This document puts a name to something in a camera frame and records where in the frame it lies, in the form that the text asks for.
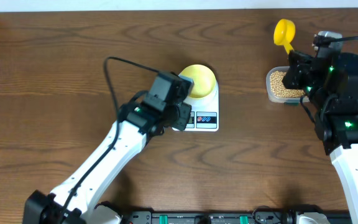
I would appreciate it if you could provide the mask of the yellow plastic measuring scoop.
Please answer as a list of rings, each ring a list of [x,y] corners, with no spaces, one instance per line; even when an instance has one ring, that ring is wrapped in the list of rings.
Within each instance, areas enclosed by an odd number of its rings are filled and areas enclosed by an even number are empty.
[[[293,21],[288,19],[280,19],[277,23],[274,34],[273,42],[277,46],[284,47],[287,54],[293,50],[291,45],[292,40],[295,37],[296,28]]]

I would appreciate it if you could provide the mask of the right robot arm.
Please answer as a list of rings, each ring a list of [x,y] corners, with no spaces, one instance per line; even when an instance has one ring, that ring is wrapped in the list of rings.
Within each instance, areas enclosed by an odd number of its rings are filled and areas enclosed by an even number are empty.
[[[283,84],[303,90],[315,106],[309,118],[340,178],[351,220],[358,223],[358,55],[342,52],[338,42],[316,36],[315,56],[286,45]]]

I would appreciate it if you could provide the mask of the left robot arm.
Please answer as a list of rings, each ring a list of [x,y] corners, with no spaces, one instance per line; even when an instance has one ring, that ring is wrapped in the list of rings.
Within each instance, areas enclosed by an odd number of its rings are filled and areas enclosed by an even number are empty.
[[[186,128],[191,78],[158,72],[149,91],[119,108],[108,135],[84,163],[48,195],[36,190],[24,205],[23,223],[91,223],[96,205],[124,166],[165,128]]]

